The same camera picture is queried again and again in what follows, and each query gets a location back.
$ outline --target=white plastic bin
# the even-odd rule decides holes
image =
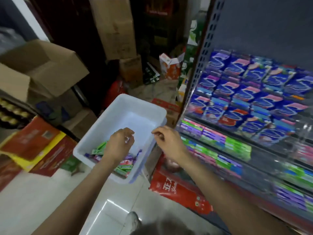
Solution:
[[[138,156],[127,178],[115,173],[112,173],[109,178],[120,184],[132,183],[136,180],[155,145],[151,131],[165,124],[166,110],[164,108],[127,94],[121,94],[88,130],[74,148],[73,154],[92,168],[95,163],[86,158],[84,154],[90,154],[102,142],[109,140],[110,136],[117,130],[128,127],[135,132],[135,143],[129,152],[135,155],[142,149],[142,153]]]

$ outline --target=metal shelving unit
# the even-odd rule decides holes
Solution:
[[[313,188],[305,187],[297,181],[290,180],[284,174],[286,163],[290,163],[313,175],[313,162],[309,164],[294,158],[300,144],[313,146],[313,132],[311,130],[313,117],[310,112],[297,121],[296,128],[298,130],[296,134],[271,147],[265,147],[249,138],[230,132],[218,124],[190,114],[186,110],[201,71],[214,48],[234,49],[241,53],[264,56],[313,71],[311,63],[313,12],[310,10],[313,0],[213,1],[214,8],[210,12],[207,31],[196,58],[197,62],[194,65],[192,77],[189,79],[189,88],[185,93],[185,109],[178,121],[177,130],[182,137],[242,166],[239,177],[229,172],[225,173],[218,167],[214,167],[214,169],[210,167],[211,170],[239,188],[261,198],[264,203],[270,203],[276,209],[275,211],[286,210],[288,215],[284,216],[284,213],[278,215],[274,210],[271,211],[268,207],[264,208],[268,212],[300,230],[313,233],[313,211],[287,204],[280,198],[281,195],[277,192],[279,190],[276,186],[277,183],[287,186],[302,194],[303,198],[313,197]],[[241,158],[237,153],[212,145],[203,140],[201,136],[183,129],[180,127],[180,123],[184,119],[191,120],[251,147],[251,159]]]

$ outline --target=hand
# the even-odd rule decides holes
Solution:
[[[103,158],[112,158],[116,163],[123,161],[135,142],[134,133],[131,129],[124,128],[112,134],[105,146]]]
[[[157,144],[163,150],[167,158],[181,165],[186,157],[190,156],[189,151],[183,144],[176,130],[168,126],[163,126],[156,128],[151,133],[154,134]]]

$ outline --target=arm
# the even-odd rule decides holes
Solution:
[[[57,209],[32,235],[79,234],[86,218],[111,172],[127,156],[134,143],[134,132],[120,129],[111,135],[102,160],[90,174],[68,195]]]
[[[177,162],[194,180],[233,235],[290,234],[288,228],[207,170],[182,143],[177,131],[164,126],[152,131],[166,156]]]

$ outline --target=left hand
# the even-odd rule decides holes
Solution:
[[[113,159],[116,163],[123,161],[135,142],[134,133],[131,129],[124,128],[112,134],[106,144],[103,158]]]

